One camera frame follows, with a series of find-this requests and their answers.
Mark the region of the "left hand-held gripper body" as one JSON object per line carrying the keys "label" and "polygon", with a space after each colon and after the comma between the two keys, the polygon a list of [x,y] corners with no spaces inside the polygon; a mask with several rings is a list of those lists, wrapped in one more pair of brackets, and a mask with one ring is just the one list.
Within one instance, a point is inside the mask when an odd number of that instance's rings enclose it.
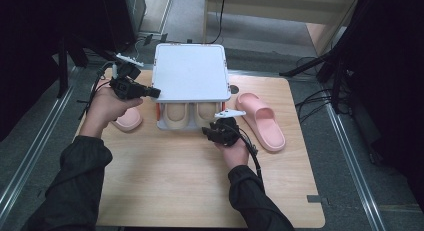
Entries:
{"label": "left hand-held gripper body", "polygon": [[144,64],[121,53],[118,53],[116,58],[117,61],[112,64],[112,79],[110,80],[110,86],[115,94],[124,100],[141,97],[144,87],[135,79],[141,73],[140,69]]}

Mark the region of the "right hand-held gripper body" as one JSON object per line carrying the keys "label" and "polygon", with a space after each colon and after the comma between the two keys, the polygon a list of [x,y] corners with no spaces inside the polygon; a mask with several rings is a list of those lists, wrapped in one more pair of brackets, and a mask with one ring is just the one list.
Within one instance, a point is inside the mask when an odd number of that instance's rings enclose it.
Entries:
{"label": "right hand-held gripper body", "polygon": [[225,109],[215,114],[216,122],[222,123],[222,129],[217,129],[219,138],[217,143],[224,146],[232,146],[240,138],[239,126],[236,117],[244,116],[245,111]]}

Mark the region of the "cream perforated clog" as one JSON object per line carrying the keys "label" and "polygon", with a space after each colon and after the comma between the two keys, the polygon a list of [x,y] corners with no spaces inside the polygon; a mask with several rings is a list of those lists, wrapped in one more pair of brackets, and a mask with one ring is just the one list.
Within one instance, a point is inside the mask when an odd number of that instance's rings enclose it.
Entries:
{"label": "cream perforated clog", "polygon": [[220,104],[214,102],[196,103],[194,105],[194,120],[198,127],[207,127],[216,120],[215,114],[220,112]]}
{"label": "cream perforated clog", "polygon": [[170,129],[183,129],[189,123],[187,103],[168,103],[164,105],[163,119]]}

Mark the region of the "pink slide slipper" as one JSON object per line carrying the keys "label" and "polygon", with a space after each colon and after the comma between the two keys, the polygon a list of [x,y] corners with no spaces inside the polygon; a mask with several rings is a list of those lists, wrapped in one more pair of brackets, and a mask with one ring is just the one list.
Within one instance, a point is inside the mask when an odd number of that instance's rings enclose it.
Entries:
{"label": "pink slide slipper", "polygon": [[137,108],[132,107],[118,117],[112,124],[123,132],[129,132],[137,128],[142,123],[142,117]]}
{"label": "pink slide slipper", "polygon": [[279,152],[285,146],[285,137],[277,123],[273,109],[253,93],[240,94],[235,103],[252,129],[261,146],[270,152]]}

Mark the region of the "white two-tier shoe rack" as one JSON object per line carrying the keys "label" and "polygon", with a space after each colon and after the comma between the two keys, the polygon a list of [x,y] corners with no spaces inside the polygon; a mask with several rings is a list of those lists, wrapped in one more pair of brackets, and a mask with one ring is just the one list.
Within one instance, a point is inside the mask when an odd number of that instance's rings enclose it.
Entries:
{"label": "white two-tier shoe rack", "polygon": [[[219,103],[221,111],[231,97],[224,47],[213,44],[160,44],[156,47],[152,85],[161,90],[154,99],[157,126],[162,130],[195,130],[196,103]],[[189,123],[170,129],[164,122],[164,105],[187,103]]]}

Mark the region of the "person's left hand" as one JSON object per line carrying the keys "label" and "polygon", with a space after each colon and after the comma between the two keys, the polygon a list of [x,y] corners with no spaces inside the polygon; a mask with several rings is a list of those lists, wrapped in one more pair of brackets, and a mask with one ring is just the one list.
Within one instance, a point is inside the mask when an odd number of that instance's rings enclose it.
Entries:
{"label": "person's left hand", "polygon": [[142,103],[141,98],[122,100],[117,97],[112,88],[100,88],[91,102],[79,135],[101,138],[103,130],[111,121],[123,116],[128,109]]}

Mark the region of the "black metal stand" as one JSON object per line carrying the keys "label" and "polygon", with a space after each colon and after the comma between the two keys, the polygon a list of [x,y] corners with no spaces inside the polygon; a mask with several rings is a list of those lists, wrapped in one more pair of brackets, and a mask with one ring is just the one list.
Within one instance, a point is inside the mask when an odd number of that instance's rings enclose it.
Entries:
{"label": "black metal stand", "polygon": [[74,64],[78,67],[86,67],[88,65],[88,58],[84,51],[85,48],[90,49],[106,61],[118,61],[118,58],[107,53],[87,39],[75,34],[62,36],[58,43],[58,98],[62,98],[69,87],[67,58],[71,57]]}
{"label": "black metal stand", "polygon": [[304,71],[321,65],[318,73],[315,75],[319,83],[326,83],[333,79],[331,87],[330,104],[336,114],[341,114],[342,110],[339,105],[341,103],[340,91],[342,85],[342,74],[346,70],[344,56],[346,54],[346,46],[342,41],[339,41],[333,48],[323,55],[312,59],[306,64],[300,65],[293,70],[280,72],[282,77],[294,77]]}

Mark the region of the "dark cabinet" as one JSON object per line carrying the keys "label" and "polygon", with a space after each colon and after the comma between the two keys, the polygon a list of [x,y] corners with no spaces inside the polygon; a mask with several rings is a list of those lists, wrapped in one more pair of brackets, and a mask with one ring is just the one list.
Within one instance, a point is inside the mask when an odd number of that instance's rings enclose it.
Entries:
{"label": "dark cabinet", "polygon": [[145,0],[103,0],[106,8],[113,51],[123,51],[137,41],[144,14]]}

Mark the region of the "grey tape strip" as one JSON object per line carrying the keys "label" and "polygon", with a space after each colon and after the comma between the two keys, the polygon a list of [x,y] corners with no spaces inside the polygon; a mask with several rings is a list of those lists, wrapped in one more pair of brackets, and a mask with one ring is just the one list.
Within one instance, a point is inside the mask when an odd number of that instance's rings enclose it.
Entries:
{"label": "grey tape strip", "polygon": [[320,203],[322,205],[329,205],[329,201],[326,197],[320,195],[307,195],[308,203]]}

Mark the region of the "light wooden partition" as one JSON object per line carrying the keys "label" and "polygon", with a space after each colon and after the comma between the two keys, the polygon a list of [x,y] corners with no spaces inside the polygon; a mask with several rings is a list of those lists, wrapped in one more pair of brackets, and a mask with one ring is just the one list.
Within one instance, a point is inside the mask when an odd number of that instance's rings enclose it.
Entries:
{"label": "light wooden partition", "polygon": [[358,0],[205,0],[204,13],[219,11],[215,2],[224,3],[227,14],[305,23],[315,51],[321,55],[349,24]]}

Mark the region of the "metal floor rail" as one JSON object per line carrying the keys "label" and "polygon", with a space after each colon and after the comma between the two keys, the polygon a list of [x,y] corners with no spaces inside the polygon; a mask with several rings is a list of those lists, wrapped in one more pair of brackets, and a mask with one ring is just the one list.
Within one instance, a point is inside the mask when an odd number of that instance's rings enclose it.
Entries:
{"label": "metal floor rail", "polygon": [[49,88],[11,134],[0,142],[0,228],[13,209],[83,71],[83,68],[74,66],[68,72],[69,87],[65,93],[57,98]]}
{"label": "metal floor rail", "polygon": [[327,105],[326,110],[337,136],[371,230],[387,231],[380,210],[375,202],[374,195],[365,179],[340,116],[333,110],[331,105]]}

